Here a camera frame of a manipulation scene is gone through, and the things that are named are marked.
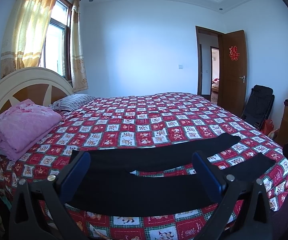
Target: pink blanket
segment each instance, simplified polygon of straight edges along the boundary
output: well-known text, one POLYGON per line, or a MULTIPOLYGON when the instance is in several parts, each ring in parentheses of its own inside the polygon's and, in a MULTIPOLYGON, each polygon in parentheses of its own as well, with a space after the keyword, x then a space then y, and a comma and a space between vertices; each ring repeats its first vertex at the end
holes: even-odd
POLYGON ((0 154, 17 161, 61 119, 52 109, 30 99, 10 107, 0 114, 0 154))

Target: metal bolt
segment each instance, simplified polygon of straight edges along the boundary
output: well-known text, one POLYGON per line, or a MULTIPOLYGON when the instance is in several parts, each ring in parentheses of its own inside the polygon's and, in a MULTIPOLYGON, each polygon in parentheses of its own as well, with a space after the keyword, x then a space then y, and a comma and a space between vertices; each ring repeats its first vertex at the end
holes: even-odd
POLYGON ((19 184, 20 184, 20 185, 23 185, 25 182, 26 182, 26 179, 20 179, 20 180, 19 180, 19 184))
POLYGON ((48 175, 48 181, 54 181, 56 178, 54 174, 48 175))
POLYGON ((263 181, 262 181, 261 179, 257 179, 257 180, 256 180, 256 183, 257 183, 258 185, 263 185, 263 181))
POLYGON ((234 177, 232 174, 228 174, 228 175, 226 176, 226 179, 227 179, 228 181, 234 181, 234 180, 235 180, 235 177, 234 177))

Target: curtain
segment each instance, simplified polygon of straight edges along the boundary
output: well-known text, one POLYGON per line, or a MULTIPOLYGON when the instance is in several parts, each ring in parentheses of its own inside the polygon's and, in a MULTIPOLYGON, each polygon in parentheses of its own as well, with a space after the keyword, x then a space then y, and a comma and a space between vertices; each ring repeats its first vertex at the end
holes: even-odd
POLYGON ((70 57, 73 91, 88 89, 80 34, 80 0, 74 0, 72 7, 70 57))
POLYGON ((24 67, 38 67, 56 1, 16 0, 3 37, 1 78, 24 67))

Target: blue gripper pad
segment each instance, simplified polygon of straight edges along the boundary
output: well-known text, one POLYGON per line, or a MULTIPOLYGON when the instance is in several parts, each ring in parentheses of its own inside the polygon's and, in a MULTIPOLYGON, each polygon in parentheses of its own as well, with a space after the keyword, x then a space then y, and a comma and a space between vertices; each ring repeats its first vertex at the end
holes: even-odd
POLYGON ((80 154, 75 157, 72 163, 65 166, 68 170, 65 170, 65 172, 68 172, 68 174, 61 180, 59 185, 59 199, 62 204, 72 200, 77 188, 90 167, 90 154, 88 152, 80 154))
POLYGON ((198 174, 204 189, 211 201, 220 203, 223 199, 223 194, 226 188, 226 181, 221 175, 221 171, 212 164, 207 158, 202 157, 201 154, 195 152, 192 156, 193 167, 198 174))

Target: headboard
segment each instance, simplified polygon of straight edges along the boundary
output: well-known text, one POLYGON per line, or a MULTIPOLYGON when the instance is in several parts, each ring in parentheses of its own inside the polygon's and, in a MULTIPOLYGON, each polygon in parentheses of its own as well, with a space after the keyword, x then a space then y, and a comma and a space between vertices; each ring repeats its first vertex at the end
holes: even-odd
POLYGON ((59 74, 40 67, 14 71, 0 80, 0 114, 25 99, 49 104, 73 94, 72 86, 59 74))

